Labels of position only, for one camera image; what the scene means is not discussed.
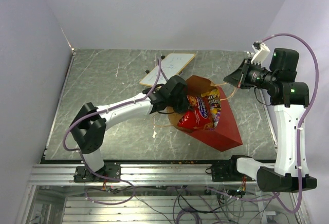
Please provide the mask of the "red cookie snack bag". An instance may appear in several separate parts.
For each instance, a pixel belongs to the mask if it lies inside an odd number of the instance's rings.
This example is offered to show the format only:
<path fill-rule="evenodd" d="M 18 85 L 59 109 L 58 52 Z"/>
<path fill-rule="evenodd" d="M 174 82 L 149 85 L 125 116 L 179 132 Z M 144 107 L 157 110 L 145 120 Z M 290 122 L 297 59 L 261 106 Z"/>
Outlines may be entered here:
<path fill-rule="evenodd" d="M 188 111 L 180 118 L 177 126 L 192 131 L 213 129 L 208 100 L 204 97 L 187 95 Z"/>

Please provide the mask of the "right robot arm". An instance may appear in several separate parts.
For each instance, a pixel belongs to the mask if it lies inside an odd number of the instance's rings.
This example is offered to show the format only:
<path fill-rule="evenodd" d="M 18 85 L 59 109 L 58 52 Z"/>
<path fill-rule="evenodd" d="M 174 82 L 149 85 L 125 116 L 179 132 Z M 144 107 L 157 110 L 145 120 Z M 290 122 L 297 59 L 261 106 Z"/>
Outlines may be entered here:
<path fill-rule="evenodd" d="M 269 69 L 262 67 L 271 53 L 261 43 L 254 44 L 254 52 L 243 60 L 237 70 L 224 81 L 239 89 L 264 89 L 270 96 L 277 120 L 277 157 L 273 166 L 251 157 L 232 156 L 235 162 L 227 167 L 227 176 L 239 180 L 244 175 L 254 179 L 265 192 L 307 191 L 317 187 L 317 179 L 310 176 L 305 156 L 305 135 L 302 115 L 309 103 L 309 87 L 296 82 L 299 53 L 292 49 L 276 48 Z"/>

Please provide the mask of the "red brown paper bag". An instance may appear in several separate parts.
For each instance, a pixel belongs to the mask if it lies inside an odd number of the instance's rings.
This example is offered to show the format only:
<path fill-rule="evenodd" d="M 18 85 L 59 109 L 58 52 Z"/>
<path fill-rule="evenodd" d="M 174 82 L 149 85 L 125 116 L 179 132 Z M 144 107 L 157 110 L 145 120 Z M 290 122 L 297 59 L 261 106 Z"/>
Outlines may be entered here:
<path fill-rule="evenodd" d="M 242 138 L 221 85 L 192 75 L 186 80 L 188 101 L 193 110 L 182 114 L 168 107 L 169 126 L 218 150 L 227 151 L 243 144 Z"/>

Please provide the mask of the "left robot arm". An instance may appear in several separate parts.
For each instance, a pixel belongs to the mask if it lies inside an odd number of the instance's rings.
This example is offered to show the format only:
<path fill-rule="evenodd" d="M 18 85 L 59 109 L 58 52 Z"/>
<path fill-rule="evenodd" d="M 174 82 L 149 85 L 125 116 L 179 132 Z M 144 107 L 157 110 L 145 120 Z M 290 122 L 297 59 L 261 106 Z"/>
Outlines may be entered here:
<path fill-rule="evenodd" d="M 85 104 L 70 126 L 76 141 L 86 174 L 92 181 L 109 176 L 100 147 L 107 130 L 128 119 L 153 113 L 164 114 L 168 107 L 173 113 L 186 112 L 190 104 L 187 99 L 188 86 L 180 76 L 173 76 L 165 84 L 157 84 L 132 98 L 110 105 Z"/>

